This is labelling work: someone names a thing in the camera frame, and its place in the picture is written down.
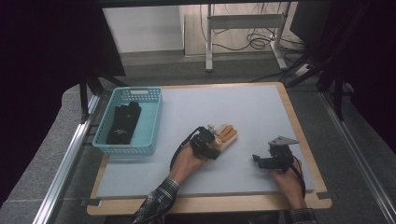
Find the black strap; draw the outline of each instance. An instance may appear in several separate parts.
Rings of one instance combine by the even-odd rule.
[[[194,153],[195,158],[207,158],[210,160],[215,160],[220,155],[220,151],[213,147],[203,147],[200,146],[197,142],[200,141],[199,137],[195,135],[191,140],[192,152]]]
[[[177,158],[177,155],[178,155],[178,153],[180,153],[181,149],[182,149],[184,146],[186,146],[186,144],[189,143],[189,141],[191,140],[192,136],[193,136],[196,132],[198,132],[199,130],[201,130],[202,128],[204,128],[204,127],[198,127],[198,128],[196,128],[196,129],[195,129],[195,130],[194,130],[194,131],[193,131],[193,132],[192,132],[181,144],[180,144],[180,146],[177,148],[177,150],[176,150],[174,156],[172,157],[171,165],[170,165],[169,170],[172,170],[172,167],[173,167],[173,165],[174,165],[174,163],[175,163],[175,160],[176,160],[176,158]]]
[[[298,161],[298,159],[297,159],[295,156],[293,156],[293,157],[294,157],[295,160],[297,160],[299,169],[300,169],[300,171],[302,171],[302,167],[301,167],[300,162]],[[291,168],[291,170],[294,171],[294,173],[297,175],[298,181],[300,182],[300,185],[301,185],[301,192],[302,192],[303,198],[305,198],[306,189],[305,189],[304,177],[303,177],[303,175],[296,169],[296,167],[295,167],[293,164],[290,166],[290,168]]]

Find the wrist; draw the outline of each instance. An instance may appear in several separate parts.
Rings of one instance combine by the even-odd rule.
[[[168,175],[168,178],[173,179],[179,185],[181,185],[186,179],[186,175],[183,172],[180,172],[178,169],[172,169]]]
[[[285,194],[285,196],[288,199],[291,210],[306,208],[306,202],[301,193],[293,192]]]

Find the checkered shirt sleeve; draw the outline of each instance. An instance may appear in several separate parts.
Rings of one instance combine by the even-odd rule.
[[[134,213],[133,224],[163,224],[166,212],[175,202],[178,189],[179,185],[176,181],[166,178],[158,188],[148,195],[140,208]]]
[[[286,222],[289,224],[318,224],[312,208],[302,208],[285,212]]]

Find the gray floor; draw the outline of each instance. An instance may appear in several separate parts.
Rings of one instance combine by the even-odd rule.
[[[180,52],[151,52],[122,55],[127,77],[120,78],[133,86],[184,85],[206,83],[250,82],[276,74],[278,67],[272,54],[217,55],[214,71],[205,72],[202,57],[184,57]],[[268,76],[261,81],[277,81]],[[332,208],[317,210],[320,223],[387,223],[372,192],[367,188],[346,144],[337,132],[311,77],[300,85],[288,88],[288,94],[303,127],[324,182],[332,195]],[[102,80],[105,88],[115,86]],[[396,157],[368,125],[348,98],[344,98],[345,124],[354,136],[361,152],[386,189],[396,201],[396,181],[393,175]],[[79,124],[79,91],[72,88],[64,94],[63,107],[35,158],[0,211],[0,223],[32,223],[50,183],[63,159],[68,144]],[[90,143],[95,127],[86,142]],[[83,146],[56,204],[50,223],[123,223],[106,217],[91,217],[80,206],[90,197],[92,185],[102,157],[99,149]],[[170,216],[173,223],[246,223],[233,218],[258,214],[224,216]]]

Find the human hand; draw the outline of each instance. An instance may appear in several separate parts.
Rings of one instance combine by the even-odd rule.
[[[301,169],[301,162],[297,159],[294,159],[293,166],[297,169],[300,174],[303,174]],[[288,199],[289,205],[291,209],[300,209],[306,208],[306,202],[302,195],[302,187],[300,181],[298,179],[297,174],[293,172],[293,170],[288,169],[284,174],[279,170],[269,170],[271,176],[274,178],[279,190],[285,195]]]
[[[181,185],[187,177],[195,173],[195,171],[202,167],[207,161],[209,161],[207,158],[198,159],[194,157],[189,142],[178,153],[168,178],[175,180]]]

